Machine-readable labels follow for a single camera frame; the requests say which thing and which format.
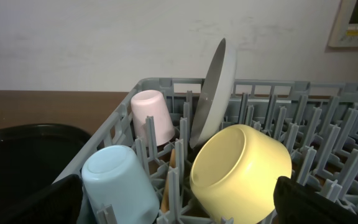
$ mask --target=white wall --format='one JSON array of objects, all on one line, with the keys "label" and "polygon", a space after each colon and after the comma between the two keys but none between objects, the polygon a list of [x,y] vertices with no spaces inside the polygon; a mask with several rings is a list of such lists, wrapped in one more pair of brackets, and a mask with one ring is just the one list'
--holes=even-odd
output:
[{"label": "white wall", "polygon": [[237,78],[358,82],[326,50],[339,0],[0,0],[0,90],[127,91],[205,77],[222,37]]}]

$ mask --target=light blue cup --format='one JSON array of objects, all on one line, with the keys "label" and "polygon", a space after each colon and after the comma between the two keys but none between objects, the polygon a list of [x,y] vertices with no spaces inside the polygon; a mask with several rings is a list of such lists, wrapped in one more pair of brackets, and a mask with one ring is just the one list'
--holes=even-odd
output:
[{"label": "light blue cup", "polygon": [[109,146],[95,152],[82,168],[93,213],[112,205],[118,224],[151,224],[159,200],[134,151]]}]

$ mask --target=pink cup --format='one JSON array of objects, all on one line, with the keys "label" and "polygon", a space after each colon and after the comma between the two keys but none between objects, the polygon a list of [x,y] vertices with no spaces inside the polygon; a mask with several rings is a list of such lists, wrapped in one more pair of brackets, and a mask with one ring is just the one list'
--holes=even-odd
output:
[{"label": "pink cup", "polygon": [[146,118],[154,117],[155,140],[157,145],[165,144],[175,135],[172,120],[164,96],[157,90],[142,91],[131,99],[132,119],[136,136],[143,137],[148,146]]}]

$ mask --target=black container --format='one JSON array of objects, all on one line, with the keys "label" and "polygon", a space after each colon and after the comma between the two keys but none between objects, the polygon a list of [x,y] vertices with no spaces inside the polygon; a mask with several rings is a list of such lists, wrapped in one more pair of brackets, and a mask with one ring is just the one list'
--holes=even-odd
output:
[{"label": "black container", "polygon": [[91,136],[72,126],[0,130],[0,211],[52,184]]}]

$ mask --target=wooden utensil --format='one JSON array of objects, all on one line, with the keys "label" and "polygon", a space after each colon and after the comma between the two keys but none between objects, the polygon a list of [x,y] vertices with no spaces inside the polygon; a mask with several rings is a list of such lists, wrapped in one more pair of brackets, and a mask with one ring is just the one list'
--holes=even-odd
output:
[{"label": "wooden utensil", "polygon": [[[175,149],[172,149],[171,152],[171,158],[169,160],[169,166],[172,168],[176,167],[176,161],[175,161]],[[162,201],[161,201],[161,211],[163,213],[166,213],[167,211],[169,211],[169,190],[168,190],[169,186],[168,186],[168,174],[167,174],[167,180],[165,181],[165,188],[164,188],[164,193],[162,195]]]}]

